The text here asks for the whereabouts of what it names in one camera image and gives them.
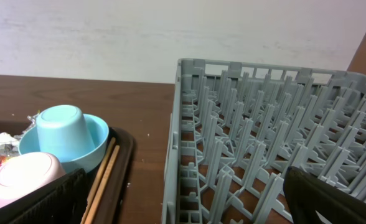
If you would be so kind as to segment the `light blue cup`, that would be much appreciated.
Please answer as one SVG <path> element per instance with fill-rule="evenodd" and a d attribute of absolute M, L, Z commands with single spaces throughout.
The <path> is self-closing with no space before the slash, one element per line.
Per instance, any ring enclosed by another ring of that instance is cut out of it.
<path fill-rule="evenodd" d="M 91 152 L 94 142 L 84 115 L 73 105 L 58 105 L 41 112 L 36 119 L 41 151 L 68 162 Z"/>

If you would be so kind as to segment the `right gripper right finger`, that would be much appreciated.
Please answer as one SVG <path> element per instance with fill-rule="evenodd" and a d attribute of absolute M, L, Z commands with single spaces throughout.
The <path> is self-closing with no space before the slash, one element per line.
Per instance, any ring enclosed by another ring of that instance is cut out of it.
<path fill-rule="evenodd" d="M 283 191 L 294 223 L 321 223 L 322 215 L 331 223 L 366 224 L 366 203 L 297 167 L 288 168 Z"/>

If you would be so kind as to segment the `light blue bowl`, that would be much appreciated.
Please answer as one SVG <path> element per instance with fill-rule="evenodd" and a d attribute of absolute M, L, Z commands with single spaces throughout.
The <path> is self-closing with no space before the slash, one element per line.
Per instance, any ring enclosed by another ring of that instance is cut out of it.
<path fill-rule="evenodd" d="M 61 159 L 57 156 L 66 173 L 80 168 L 84 169 L 86 173 L 91 172 L 101 163 L 105 155 L 108 135 L 110 133 L 108 125 L 104 120 L 92 114 L 84 114 L 83 116 L 90 133 L 90 139 L 93 141 L 95 148 L 85 155 L 72 160 Z M 20 155 L 40 152 L 36 126 L 23 135 L 19 142 L 18 151 Z"/>

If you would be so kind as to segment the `white pink cup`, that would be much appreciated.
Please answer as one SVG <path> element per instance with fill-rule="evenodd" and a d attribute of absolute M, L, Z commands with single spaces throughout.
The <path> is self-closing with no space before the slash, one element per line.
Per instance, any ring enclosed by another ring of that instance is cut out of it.
<path fill-rule="evenodd" d="M 0 167 L 0 208 L 65 175 L 60 161 L 46 152 L 30 152 Z"/>

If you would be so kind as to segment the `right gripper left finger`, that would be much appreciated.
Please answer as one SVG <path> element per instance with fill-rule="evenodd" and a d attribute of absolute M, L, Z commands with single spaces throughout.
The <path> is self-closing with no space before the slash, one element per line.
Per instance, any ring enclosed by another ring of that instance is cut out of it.
<path fill-rule="evenodd" d="M 0 208 L 0 224 L 80 223 L 87 197 L 87 173 L 76 169 Z"/>

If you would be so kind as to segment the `brown serving tray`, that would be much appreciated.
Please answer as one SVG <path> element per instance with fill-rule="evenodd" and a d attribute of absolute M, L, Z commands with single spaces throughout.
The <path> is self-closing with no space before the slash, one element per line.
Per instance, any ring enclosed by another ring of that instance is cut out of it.
<path fill-rule="evenodd" d="M 18 121 L 0 121 L 0 131 L 5 130 L 9 134 L 17 134 L 22 131 L 23 126 L 27 122 Z M 94 223 L 117 223 L 120 214 L 121 203 L 124 194 L 124 187 L 127 184 L 131 158 L 133 157 L 136 143 L 134 137 L 121 128 L 109 126 L 109 140 L 116 139 L 115 145 L 119 145 L 120 149 L 116 161 L 111 169 L 111 173 L 105 191 L 100 199 L 100 204 L 94 218 Z"/>

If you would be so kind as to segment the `grey dishwasher rack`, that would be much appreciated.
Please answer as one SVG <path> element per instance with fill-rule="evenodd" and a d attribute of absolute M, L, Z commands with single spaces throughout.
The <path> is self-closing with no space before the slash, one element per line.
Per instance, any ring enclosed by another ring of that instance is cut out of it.
<path fill-rule="evenodd" d="M 366 75 L 178 61 L 163 223 L 291 221 L 291 166 L 366 203 Z"/>

